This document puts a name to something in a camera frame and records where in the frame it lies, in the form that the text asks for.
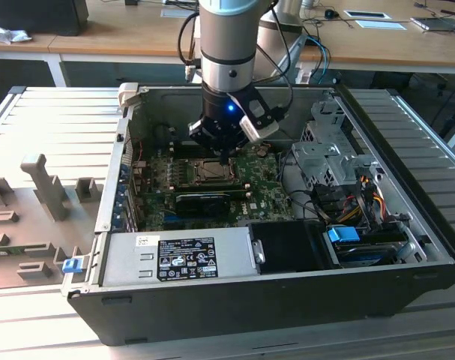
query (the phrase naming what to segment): black computer case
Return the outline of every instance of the black computer case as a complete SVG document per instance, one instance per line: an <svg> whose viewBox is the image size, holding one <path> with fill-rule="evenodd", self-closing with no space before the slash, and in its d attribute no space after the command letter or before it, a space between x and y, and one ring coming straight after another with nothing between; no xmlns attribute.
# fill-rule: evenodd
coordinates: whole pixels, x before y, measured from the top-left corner
<svg viewBox="0 0 455 360"><path fill-rule="evenodd" d="M29 34L77 36L86 27L87 18L85 0L0 1L0 27Z"/></svg>

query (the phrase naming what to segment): document on desk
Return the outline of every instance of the document on desk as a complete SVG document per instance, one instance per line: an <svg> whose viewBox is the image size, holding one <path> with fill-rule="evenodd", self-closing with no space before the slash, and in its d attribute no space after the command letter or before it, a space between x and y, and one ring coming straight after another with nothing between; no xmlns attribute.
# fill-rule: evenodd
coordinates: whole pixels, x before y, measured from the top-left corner
<svg viewBox="0 0 455 360"><path fill-rule="evenodd" d="M387 30L407 30L398 22L387 21L370 21L370 20L355 20L361 28L365 29L387 29Z"/></svg>

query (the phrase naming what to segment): power supply label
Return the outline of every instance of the power supply label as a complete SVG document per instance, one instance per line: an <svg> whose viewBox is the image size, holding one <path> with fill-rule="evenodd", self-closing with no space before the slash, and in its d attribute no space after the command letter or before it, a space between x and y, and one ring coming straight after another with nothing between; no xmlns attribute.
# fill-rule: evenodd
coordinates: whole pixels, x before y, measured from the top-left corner
<svg viewBox="0 0 455 360"><path fill-rule="evenodd" d="M160 281L219 276L214 238L161 240L157 258L157 278Z"/></svg>

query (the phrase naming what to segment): open computer chassis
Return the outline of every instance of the open computer chassis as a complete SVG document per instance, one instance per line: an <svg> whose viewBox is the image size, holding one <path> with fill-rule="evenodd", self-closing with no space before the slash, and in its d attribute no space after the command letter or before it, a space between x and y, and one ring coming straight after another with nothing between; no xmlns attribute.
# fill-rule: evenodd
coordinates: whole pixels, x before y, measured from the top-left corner
<svg viewBox="0 0 455 360"><path fill-rule="evenodd" d="M125 104L86 281L64 280L104 344L392 316L455 284L454 230L350 91L296 87L283 131L225 166L188 142L200 106L190 86ZM387 250L329 238L356 227Z"/></svg>

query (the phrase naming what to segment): blue latch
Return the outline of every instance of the blue latch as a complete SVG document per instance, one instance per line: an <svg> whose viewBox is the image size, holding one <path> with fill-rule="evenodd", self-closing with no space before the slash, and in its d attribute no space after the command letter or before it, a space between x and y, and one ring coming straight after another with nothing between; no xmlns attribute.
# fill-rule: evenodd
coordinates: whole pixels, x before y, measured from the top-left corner
<svg viewBox="0 0 455 360"><path fill-rule="evenodd" d="M334 227L327 231L331 242L359 242L357 230L351 226Z"/></svg>
<svg viewBox="0 0 455 360"><path fill-rule="evenodd" d="M62 272L68 274L70 272L82 272L82 259L72 258L64 260L62 264Z"/></svg>

